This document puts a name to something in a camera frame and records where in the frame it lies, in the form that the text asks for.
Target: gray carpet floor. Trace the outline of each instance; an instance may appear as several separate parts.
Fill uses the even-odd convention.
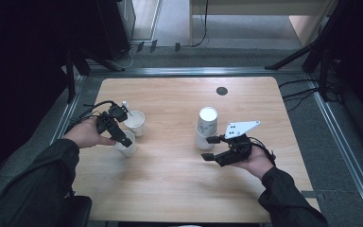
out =
[[[141,77],[141,69],[150,68],[149,77],[172,77],[171,73],[164,74],[162,68],[185,67],[248,67],[252,73],[229,74],[227,76],[261,77],[273,76],[278,83],[306,79],[300,72],[300,65],[305,58],[301,57],[281,70],[284,73],[272,71],[264,72],[263,66],[275,63],[293,53],[294,50],[261,50],[261,49],[206,49],[182,48],[175,52],[172,48],[158,48],[151,52],[145,48],[140,52],[131,51],[132,64],[129,55],[117,61],[119,65],[129,65],[125,72],[111,72],[100,65],[92,64],[92,74],[85,79],[84,86],[79,91],[78,105],[74,115],[80,114],[84,108],[82,104],[95,102],[99,86],[103,79],[118,77]],[[225,75],[199,75],[204,77]],[[282,95],[292,94],[308,89],[307,83],[295,83],[281,89]],[[44,118],[34,136],[8,159],[0,174],[0,190],[20,171],[25,169],[38,153],[49,145],[62,113],[66,108],[66,91],[57,100],[48,115]],[[287,102],[289,110],[297,104]],[[337,116],[341,128],[345,132],[350,145],[354,148],[358,162],[363,167],[363,147],[361,138],[350,120],[344,107],[338,103],[330,103]],[[363,200],[358,193],[353,178],[346,167],[337,147],[337,143],[330,132],[325,119],[320,111],[316,99],[311,96],[301,105],[289,112],[293,130],[302,152],[311,183],[318,196],[321,212],[326,216],[330,226],[363,226]],[[89,226],[103,227],[104,221],[90,221]]]

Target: table top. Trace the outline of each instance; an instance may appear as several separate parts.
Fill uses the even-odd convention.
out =
[[[227,95],[219,95],[219,87]],[[147,133],[136,138],[137,153],[131,158],[113,147],[80,151],[73,187],[92,198],[91,219],[270,222],[257,202],[265,189],[258,179],[244,169],[202,160],[201,153],[208,151],[197,148],[195,127],[205,106],[218,111],[218,134],[229,122],[260,121],[247,135],[274,151],[277,167],[300,190],[313,190],[274,78],[105,79],[96,103],[104,100],[119,105],[126,100],[131,110],[142,111]],[[223,143],[209,152],[226,150]],[[307,200],[319,209],[315,199]]]

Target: hand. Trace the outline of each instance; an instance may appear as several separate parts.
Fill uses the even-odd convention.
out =
[[[251,155],[247,160],[231,164],[231,166],[246,169],[250,174],[262,180],[266,172],[273,168],[272,162],[267,155],[257,146],[252,146]]]
[[[96,118],[81,121],[62,138],[73,140],[79,148],[90,148],[95,145],[112,146],[116,144],[116,141],[98,134],[96,130]]]

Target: background desk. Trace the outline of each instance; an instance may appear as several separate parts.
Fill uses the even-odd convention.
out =
[[[218,87],[228,89],[220,96]],[[261,182],[243,169],[204,162],[195,145],[199,110],[218,110],[228,122],[259,120],[248,133],[277,156],[300,190],[312,191],[303,158],[274,78],[106,79],[96,102],[126,100],[145,113],[147,133],[125,158],[113,147],[83,149],[74,189],[93,199],[91,219],[158,222],[269,222],[257,202]],[[103,106],[99,110],[107,111]],[[216,145],[211,152],[227,150]],[[309,202],[318,208],[315,199]]]
[[[310,42],[321,20],[336,0],[210,0],[208,15],[291,15],[290,22],[302,46]],[[190,44],[193,16],[205,15],[206,0],[190,0]]]

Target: person's left hand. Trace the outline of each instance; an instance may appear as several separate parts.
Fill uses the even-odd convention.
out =
[[[62,138],[73,140],[79,148],[90,148],[95,145],[112,146],[116,144],[116,141],[98,134],[95,117],[81,121]]]

